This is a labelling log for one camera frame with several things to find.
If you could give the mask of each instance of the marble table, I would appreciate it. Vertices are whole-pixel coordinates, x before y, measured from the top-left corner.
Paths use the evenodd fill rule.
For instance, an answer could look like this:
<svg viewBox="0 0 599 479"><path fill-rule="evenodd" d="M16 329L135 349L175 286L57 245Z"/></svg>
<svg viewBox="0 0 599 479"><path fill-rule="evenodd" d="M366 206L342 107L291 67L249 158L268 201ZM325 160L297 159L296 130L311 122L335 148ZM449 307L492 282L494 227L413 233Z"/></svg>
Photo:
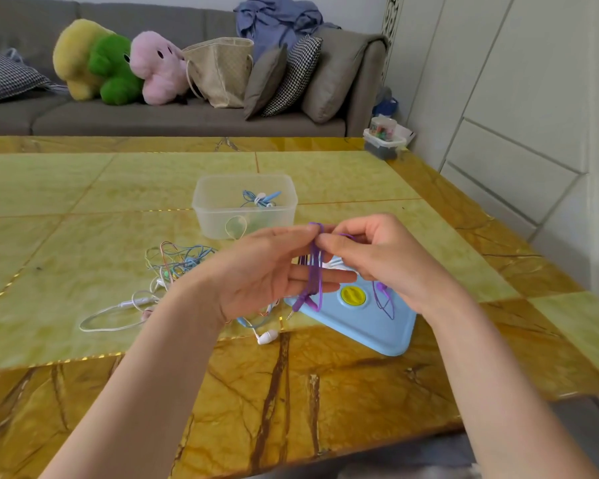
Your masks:
<svg viewBox="0 0 599 479"><path fill-rule="evenodd" d="M77 324L146 287L144 250L231 244L204 238L190 207L200 176L236 172L290 175L296 223L395 213L546 399L599 394L597 298L412 153L385 163L354 138L0 136L0 478L39 475L111 377L137 329ZM222 333L172 477L247 476L461 427L421 317L395 358L303 315L268 326L283 331L268 346L237 324Z"/></svg>

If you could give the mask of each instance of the sofa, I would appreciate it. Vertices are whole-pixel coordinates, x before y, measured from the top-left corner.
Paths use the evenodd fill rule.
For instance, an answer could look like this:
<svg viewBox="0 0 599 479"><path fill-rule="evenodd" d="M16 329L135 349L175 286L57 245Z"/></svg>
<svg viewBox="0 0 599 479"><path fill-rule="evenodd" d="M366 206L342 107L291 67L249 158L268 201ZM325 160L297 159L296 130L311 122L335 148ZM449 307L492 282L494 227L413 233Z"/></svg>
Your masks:
<svg viewBox="0 0 599 479"><path fill-rule="evenodd" d="M78 18L93 20L129 38L144 30L157 31L181 48L212 38L236 36L235 14L231 11L0 0L0 53L15 47L28 65L60 82L53 69L52 52L61 31ZM281 115L245 120L241 108L215 109L194 97L189 97L187 104L107 106L99 99L77 102L68 95L33 90L0 102L0 135L361 136L381 84L386 41L354 32L341 35L344 36L337 37L336 43L322 44L316 72L324 61L330 64L322 71L335 67L348 70L350 76L353 66L356 74L343 105L335 117L323 124L313 122L299 106ZM343 60L345 57L356 63L350 64L352 60Z"/></svg>

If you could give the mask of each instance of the sofa armrest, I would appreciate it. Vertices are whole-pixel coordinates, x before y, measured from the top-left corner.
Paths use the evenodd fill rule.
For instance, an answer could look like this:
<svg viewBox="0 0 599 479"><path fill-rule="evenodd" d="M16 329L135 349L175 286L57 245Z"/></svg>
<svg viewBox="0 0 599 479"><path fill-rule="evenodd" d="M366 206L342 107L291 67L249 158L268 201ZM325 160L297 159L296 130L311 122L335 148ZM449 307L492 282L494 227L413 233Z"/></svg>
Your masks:
<svg viewBox="0 0 599 479"><path fill-rule="evenodd" d="M375 40L366 47L361 66L349 92L348 109L345 112L346 136L361 138L368 128L375 105L377 91L381 85L381 72L386 59L386 45Z"/></svg>

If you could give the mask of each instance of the woven bag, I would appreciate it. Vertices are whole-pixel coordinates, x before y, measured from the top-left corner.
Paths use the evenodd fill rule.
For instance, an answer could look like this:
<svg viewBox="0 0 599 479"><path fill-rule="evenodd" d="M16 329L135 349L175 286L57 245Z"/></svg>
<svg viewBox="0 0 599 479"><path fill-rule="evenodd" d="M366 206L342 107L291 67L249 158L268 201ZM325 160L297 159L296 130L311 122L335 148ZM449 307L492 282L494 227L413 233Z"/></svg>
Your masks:
<svg viewBox="0 0 599 479"><path fill-rule="evenodd" d="M186 47L182 52L193 94L207 99L213 107L244 107L244 93L253 69L253 40L216 38Z"/></svg>

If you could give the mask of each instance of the stuffed animal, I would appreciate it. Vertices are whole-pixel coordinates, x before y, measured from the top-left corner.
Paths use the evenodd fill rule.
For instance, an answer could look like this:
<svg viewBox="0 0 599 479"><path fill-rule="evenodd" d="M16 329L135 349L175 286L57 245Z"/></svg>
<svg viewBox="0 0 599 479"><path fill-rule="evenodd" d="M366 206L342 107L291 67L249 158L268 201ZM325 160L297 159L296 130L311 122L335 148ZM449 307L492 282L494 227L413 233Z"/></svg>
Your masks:
<svg viewBox="0 0 599 479"><path fill-rule="evenodd" d="M144 81L131 72L130 52L131 41L117 34L99 39L91 48L89 70L106 79L100 88L105 104L121 106L142 97Z"/></svg>
<svg viewBox="0 0 599 479"><path fill-rule="evenodd" d="M112 33L96 22L80 19L66 27L58 37L54 69L76 101L86 101L100 93L104 79L89 72L89 57L96 41Z"/></svg>
<svg viewBox="0 0 599 479"><path fill-rule="evenodd" d="M166 104L188 90L182 51L156 32L142 32L133 39L129 65L144 79L142 95L147 104Z"/></svg>

